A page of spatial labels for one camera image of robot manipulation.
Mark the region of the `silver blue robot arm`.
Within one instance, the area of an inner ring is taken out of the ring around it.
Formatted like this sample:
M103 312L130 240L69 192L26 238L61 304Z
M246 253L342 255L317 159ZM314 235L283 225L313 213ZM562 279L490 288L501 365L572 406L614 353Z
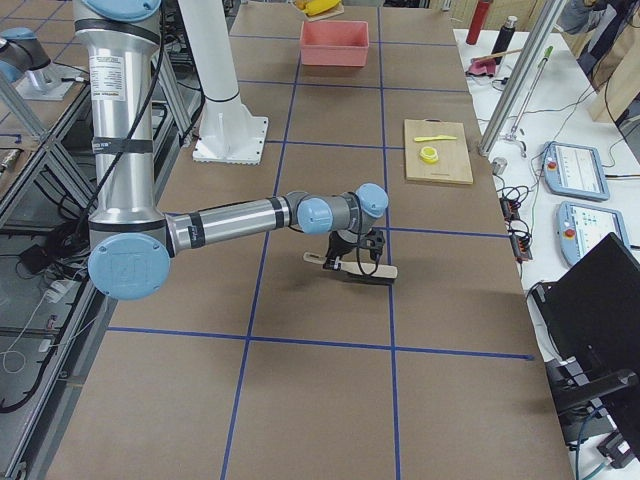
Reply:
M208 244L299 227L327 234L323 255L307 262L370 284L388 284L397 270L381 263L376 222L386 192L366 183L353 192L317 196L294 191L183 214L165 214L154 193L151 98L163 66L159 1L77 1L77 38L89 57L97 187L85 210L95 287L118 300L157 292L178 253Z

